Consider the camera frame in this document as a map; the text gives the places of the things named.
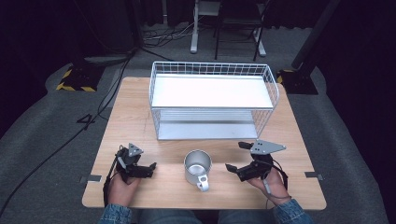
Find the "cable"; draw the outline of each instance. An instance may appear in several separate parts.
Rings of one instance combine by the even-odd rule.
[[[174,62],[174,61],[175,61],[175,60],[173,60],[173,59],[166,58],[166,57],[162,56],[161,54],[154,53],[154,52],[152,52],[152,51],[150,51],[150,50],[148,50],[148,49],[143,49],[143,48],[141,48],[141,49],[142,49],[143,51],[145,51],[146,53],[149,53],[149,54],[158,56],[158,57],[160,57],[160,58],[165,59],[166,61],[169,61],[169,62]]]
[[[273,160],[273,161],[276,162],[277,166],[279,166],[279,169],[281,169],[283,171],[282,166],[279,164],[279,162],[277,162],[276,160]]]
[[[105,56],[101,56],[101,57],[112,57],[112,56],[114,56],[114,55],[107,55],[107,56],[105,55]],[[108,67],[108,66],[112,66],[115,64],[124,63],[126,60],[128,60],[128,57],[129,57],[129,54],[127,54],[127,55],[122,54],[121,58],[113,59],[113,60],[106,60],[106,61],[96,61],[94,58],[97,58],[97,57],[88,57],[88,58],[85,58],[85,61],[87,61],[89,64],[91,64],[93,66]]]
[[[122,65],[120,72],[123,74],[126,65],[128,64],[129,61],[131,61],[133,57],[133,54],[130,55],[128,60]],[[22,181],[21,183],[14,189],[12,190],[11,194],[8,196],[6,202],[4,203],[1,211],[0,211],[0,218],[4,214],[4,211],[6,210],[6,207],[8,203],[11,201],[11,198],[15,195],[15,193],[18,191],[18,189],[23,185],[23,183],[32,175],[34,174],[44,163],[46,163],[49,159],[51,159],[54,155],[56,155],[58,152],[60,152],[64,147],[66,147],[71,141],[73,141],[79,134],[81,134],[91,123],[95,121],[95,119],[100,116],[100,114],[106,109],[108,104],[110,103],[111,99],[114,97],[115,91],[113,92],[113,95],[111,96],[110,100],[106,103],[106,105],[93,117],[93,119],[89,120],[84,127],[82,127],[77,133],[75,133],[71,138],[69,138],[63,145],[61,145],[58,149],[56,149],[54,152],[52,152],[46,159],[44,159],[42,162],[40,162],[35,169],[33,169]]]
[[[117,92],[117,89],[118,89],[119,86],[120,86],[120,81],[122,80],[123,71],[124,71],[126,65],[128,64],[128,62],[129,62],[129,60],[128,60],[127,62],[125,62],[125,63],[121,66],[119,76],[117,77],[116,81],[111,85],[110,90],[107,92],[106,96],[103,98],[103,100],[101,101],[101,103],[99,104],[99,106],[98,106],[98,108],[97,108],[97,113],[98,113],[99,117],[101,117],[102,119],[108,120],[107,118],[105,118],[105,117],[103,117],[103,116],[101,115],[102,112],[100,111],[100,108],[101,108],[103,102],[105,101],[105,99],[107,98],[107,96],[110,94],[110,92],[113,90],[114,86],[115,86],[116,83],[117,83],[116,89],[113,91],[113,94],[111,95],[110,99],[107,101],[107,104],[106,104],[105,106],[103,106],[103,108],[106,108],[106,107],[110,104],[110,102],[111,102],[111,100],[113,99],[113,97],[115,96],[115,94],[116,94],[116,92]]]
[[[188,33],[188,34],[183,34],[185,31],[189,30],[192,26],[194,25],[194,22],[189,24],[188,26],[186,26],[185,28],[181,28],[179,30],[181,31],[175,31],[175,29],[173,29],[173,31],[170,34],[166,34],[166,32],[169,29],[166,29],[162,35],[155,35],[155,36],[148,36],[145,38],[145,40],[155,40],[158,39],[156,44],[150,44],[150,43],[146,43],[145,42],[145,47],[147,48],[156,48],[156,47],[162,47],[165,46],[166,44],[168,44],[169,42],[171,42],[172,40],[179,40],[187,35],[192,35],[192,33]]]
[[[117,162],[117,157],[114,158],[114,161],[111,164],[110,171],[108,172],[108,175],[106,177],[105,184],[103,185],[103,202],[105,204],[105,207],[108,205],[108,190],[110,188],[110,181],[114,177],[114,175],[118,174],[118,172],[116,172],[113,176],[111,176],[111,172],[113,171],[116,162]]]
[[[256,162],[271,166],[271,167],[275,168],[276,170],[278,170],[279,173],[282,175],[283,185],[285,186],[285,189],[288,189],[288,178],[289,177],[286,175],[286,173],[283,171],[282,168],[279,168],[279,167],[277,167],[277,166],[275,166],[273,164],[270,164],[268,162],[265,162],[265,161],[256,161]]]
[[[268,209],[268,201],[270,201],[270,200],[267,199],[267,201],[265,202],[265,209]]]

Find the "human hand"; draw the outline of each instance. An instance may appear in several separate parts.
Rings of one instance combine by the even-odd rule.
[[[252,178],[247,180],[249,184],[260,189],[262,193],[274,203],[274,205],[280,205],[282,203],[286,203],[291,200],[291,197],[288,194],[288,191],[285,189],[283,185],[282,178],[280,177],[279,172],[272,168],[268,176],[265,178],[271,193],[267,191],[264,186],[264,183],[259,178]]]
[[[115,174],[111,179],[108,190],[108,203],[128,207],[140,181],[141,178],[128,178],[127,183],[125,183],[121,174]]]

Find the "person's arm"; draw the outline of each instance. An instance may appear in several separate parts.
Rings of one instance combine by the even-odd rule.
[[[98,223],[130,224],[132,211],[128,208],[141,179],[128,179],[125,183],[120,174],[111,179],[108,190],[108,205]]]
[[[274,203],[276,206],[274,208],[274,215],[279,223],[314,223],[312,218],[303,210],[297,201],[290,197],[288,191],[283,186],[279,172],[275,168],[272,168],[271,172],[265,178],[265,185],[262,180],[256,178],[249,179],[247,182],[260,189]]]

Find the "metal cup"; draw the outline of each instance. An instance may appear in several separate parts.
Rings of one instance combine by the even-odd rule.
[[[212,167],[210,156],[202,150],[194,150],[184,159],[185,176],[189,183],[196,185],[202,192],[209,190],[207,176]]]

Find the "wooden table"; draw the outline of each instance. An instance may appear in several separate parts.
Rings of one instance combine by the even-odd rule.
[[[261,139],[287,147],[273,153],[289,176],[289,193],[304,209],[320,210],[326,201],[314,172],[303,138],[281,85],[279,103],[269,119]],[[238,140],[158,141],[149,109],[149,78],[126,77],[108,121],[102,144],[92,168],[92,175],[101,175],[101,182],[89,182],[82,203],[87,207],[103,207],[102,188],[119,146],[133,143],[144,150],[139,165],[157,162],[152,178],[143,179],[134,201],[136,208],[183,209],[263,209],[265,196],[236,174],[226,170],[225,163],[238,168],[252,161],[249,151],[238,147]],[[201,192],[184,177],[183,161],[194,149],[206,151],[213,165],[209,173],[209,191]]]

